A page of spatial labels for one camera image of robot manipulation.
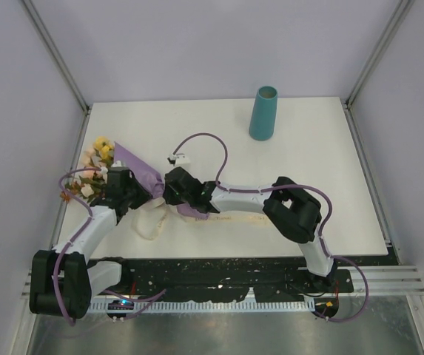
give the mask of white board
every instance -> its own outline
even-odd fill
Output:
[[[339,98],[280,98],[275,134],[269,141],[249,137],[253,100],[149,101],[95,104],[84,148],[107,136],[157,169],[168,172],[167,157],[187,136],[211,132],[229,148],[221,180],[258,185],[287,176],[315,186],[332,199],[334,215],[324,232],[333,254],[387,254],[387,249]],[[195,138],[181,150],[192,160],[191,174],[214,180],[223,161],[221,145]],[[325,201],[323,213],[327,211]],[[209,221],[186,222],[169,214],[161,235],[149,241],[131,229],[130,212],[101,242],[93,257],[280,257],[301,255],[297,244],[266,219],[227,213]],[[72,202],[61,240],[86,212]]]

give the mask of metal frame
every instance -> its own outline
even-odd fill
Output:
[[[38,34],[41,37],[41,40],[44,42],[47,50],[52,56],[53,61],[58,67],[61,75],[67,82],[67,85],[72,90],[79,106],[85,113],[84,121],[82,122],[81,129],[78,134],[77,145],[73,154],[73,159],[71,160],[70,167],[73,168],[76,166],[78,157],[81,153],[81,147],[83,144],[85,132],[87,130],[88,120],[90,118],[90,108],[87,102],[84,99],[84,96],[81,94],[80,89],[75,83],[74,78],[72,77],[70,71],[67,68],[63,58],[61,57],[60,52],[58,51],[55,42],[50,36],[44,22],[41,19],[41,16],[38,14],[38,11],[32,0],[20,0],[23,8],[26,10],[28,17],[33,23],[34,27],[38,31]],[[391,246],[391,240],[394,234],[391,232],[390,222],[386,217],[385,209],[378,192],[377,184],[375,183],[374,173],[371,171],[371,166],[369,160],[366,156],[366,150],[364,148],[360,132],[357,127],[357,123],[352,114],[351,108],[354,105],[354,102],[357,100],[362,88],[365,83],[371,76],[374,68],[379,63],[380,59],[383,57],[384,52],[386,51],[388,45],[393,39],[397,29],[403,22],[403,19],[406,17],[409,12],[414,0],[400,0],[389,19],[382,35],[380,36],[376,46],[374,47],[369,59],[366,61],[364,68],[357,79],[353,90],[351,91],[350,96],[343,101],[343,108],[346,114],[348,121],[349,129],[351,135],[354,139],[355,148],[360,159],[360,163],[363,169],[363,173],[366,178],[366,182],[369,187],[371,199],[374,204],[374,208],[377,213],[378,220],[383,231],[383,236],[386,241],[387,246]],[[50,241],[52,245],[58,239],[60,235],[61,225],[64,220],[66,206],[64,203],[61,204],[61,207],[58,210],[57,219],[55,222],[55,229]],[[406,295],[408,299],[409,307],[411,308],[414,321],[417,326],[417,331],[420,335],[421,342],[424,348],[424,288],[422,280],[420,279],[417,269],[413,266],[369,266],[362,268],[366,276],[369,279],[369,285],[371,289],[371,295],[374,296],[394,296],[394,295]],[[351,270],[351,277],[354,280],[355,293],[353,294],[342,294],[342,297],[360,297],[364,295],[363,290],[363,281],[361,276],[355,270]],[[11,354],[26,354],[26,351],[29,346],[30,335],[33,332],[36,318],[38,317],[35,314],[31,314],[29,310],[29,287],[30,287],[30,275],[25,283],[24,290],[20,299],[22,309],[21,309],[21,322],[16,332],[16,336],[13,340],[13,347],[11,349]]]
[[[374,68],[378,65],[381,58],[384,55],[384,52],[391,43],[393,37],[396,35],[399,26],[403,23],[406,15],[411,9],[412,4],[415,0],[399,0],[394,12],[389,19],[386,27],[384,28],[383,33],[381,33],[380,38],[378,39],[376,45],[374,46],[371,55],[366,61],[363,70],[360,73],[360,76],[357,79],[357,82],[351,90],[350,96],[346,99],[345,104],[349,109],[353,106],[354,102],[357,100],[358,95],[361,92],[361,89],[364,87],[365,83],[369,79]]]
[[[20,0],[20,2],[22,7],[26,10],[27,17],[29,17],[37,33],[41,36],[41,40],[47,48],[47,51],[49,52],[55,65],[57,66],[58,71],[61,73],[70,90],[72,90],[72,94],[75,96],[78,105],[80,105],[84,114],[87,114],[88,104],[85,101],[85,98],[82,95],[80,89],[78,88],[72,74],[70,74],[69,68],[65,64],[61,53],[58,51],[54,40],[52,39],[49,34],[49,31],[46,28],[46,25],[42,21],[42,18],[36,9],[36,6],[34,6],[31,0]]]

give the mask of flower bouquet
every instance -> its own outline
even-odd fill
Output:
[[[80,164],[83,167],[101,168],[103,166],[110,168],[115,156],[115,146],[108,138],[98,137],[95,142],[88,146],[82,153]],[[64,184],[65,188],[75,196],[79,196],[88,203],[92,202],[98,196],[107,184],[107,175],[93,170],[82,172],[78,177]],[[61,193],[61,198],[65,202],[70,201],[70,196]]]

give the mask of green leaf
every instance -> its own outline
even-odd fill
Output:
[[[92,179],[88,179],[88,178],[85,178],[85,177],[80,177],[80,181],[82,182],[82,183],[88,183],[88,184],[90,184],[90,185],[98,185],[99,184],[99,182],[98,181],[94,181],[94,180],[92,180]]]

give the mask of teal cup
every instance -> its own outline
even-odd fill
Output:
[[[256,141],[267,141],[274,134],[277,110],[277,90],[261,87],[256,94],[249,125],[249,135]]]

